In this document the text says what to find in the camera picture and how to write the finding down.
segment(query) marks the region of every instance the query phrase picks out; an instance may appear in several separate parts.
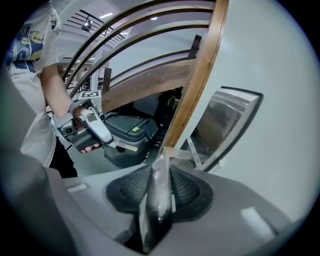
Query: white curved wall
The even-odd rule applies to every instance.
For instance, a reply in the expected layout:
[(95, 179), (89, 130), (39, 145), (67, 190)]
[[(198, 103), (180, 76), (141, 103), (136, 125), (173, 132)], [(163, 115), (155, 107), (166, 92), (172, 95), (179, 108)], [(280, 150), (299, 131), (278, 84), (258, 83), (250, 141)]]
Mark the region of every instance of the white curved wall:
[(280, 4), (229, 0), (216, 62), (177, 148), (221, 86), (260, 92), (264, 99), (223, 166), (211, 172), (249, 186), (292, 221), (303, 217), (320, 184), (320, 66)]

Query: white t-shirt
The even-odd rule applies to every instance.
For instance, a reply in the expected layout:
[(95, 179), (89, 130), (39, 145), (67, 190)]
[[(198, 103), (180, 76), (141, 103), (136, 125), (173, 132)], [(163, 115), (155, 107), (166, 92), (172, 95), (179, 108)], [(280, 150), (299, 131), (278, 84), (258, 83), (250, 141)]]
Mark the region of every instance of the white t-shirt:
[[(51, 21), (56, 25), (52, 29)], [(44, 67), (58, 63), (57, 39), (61, 23), (51, 2), (39, 7), (24, 23), (5, 55), (13, 84), (36, 113), (20, 151), (39, 160), (45, 167), (52, 161), (56, 136), (46, 112), (39, 74)]]

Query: black pants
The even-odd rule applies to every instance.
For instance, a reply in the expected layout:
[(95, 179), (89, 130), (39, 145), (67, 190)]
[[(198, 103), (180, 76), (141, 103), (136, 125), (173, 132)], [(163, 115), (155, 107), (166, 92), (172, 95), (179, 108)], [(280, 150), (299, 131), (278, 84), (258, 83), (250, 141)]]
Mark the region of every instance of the black pants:
[(58, 137), (56, 137), (55, 150), (49, 167), (57, 169), (63, 179), (78, 177), (77, 170), (74, 168), (74, 162)]

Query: ceiling light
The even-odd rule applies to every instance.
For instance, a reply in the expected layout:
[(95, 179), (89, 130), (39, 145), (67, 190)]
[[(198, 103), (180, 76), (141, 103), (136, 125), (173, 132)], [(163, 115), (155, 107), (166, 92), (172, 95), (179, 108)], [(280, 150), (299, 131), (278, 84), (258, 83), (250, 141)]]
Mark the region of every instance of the ceiling light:
[(108, 17), (108, 16), (110, 16), (110, 15), (113, 15), (113, 13), (112, 13), (112, 12), (107, 13), (107, 14), (105, 14), (105, 15), (100, 16), (99, 18), (100, 18), (100, 19), (103, 19), (103, 18)]

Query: hand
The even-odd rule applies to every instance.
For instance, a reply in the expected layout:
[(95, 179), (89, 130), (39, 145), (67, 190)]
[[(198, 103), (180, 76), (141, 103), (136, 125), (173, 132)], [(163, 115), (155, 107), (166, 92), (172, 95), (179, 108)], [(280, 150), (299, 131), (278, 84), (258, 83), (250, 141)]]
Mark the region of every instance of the hand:
[[(82, 113), (83, 111), (85, 111), (85, 110), (87, 110), (85, 107), (77, 107), (77, 108), (73, 111), (74, 117), (78, 120), (78, 122), (77, 122), (77, 130), (78, 130), (78, 131), (81, 131), (82, 129), (85, 128), (84, 125), (81, 123), (80, 118), (79, 118), (79, 116), (81, 115), (81, 113)], [(98, 148), (99, 146), (100, 146), (100, 144), (99, 144), (99, 143), (96, 143), (96, 144), (94, 144), (94, 145), (87, 146), (87, 147), (85, 147), (84, 149), (81, 149), (80, 152), (83, 153), (83, 154), (85, 154), (85, 153), (87, 153), (87, 152), (92, 151), (92, 150), (93, 150), (93, 149), (92, 149), (93, 147), (94, 147), (94, 148)]]

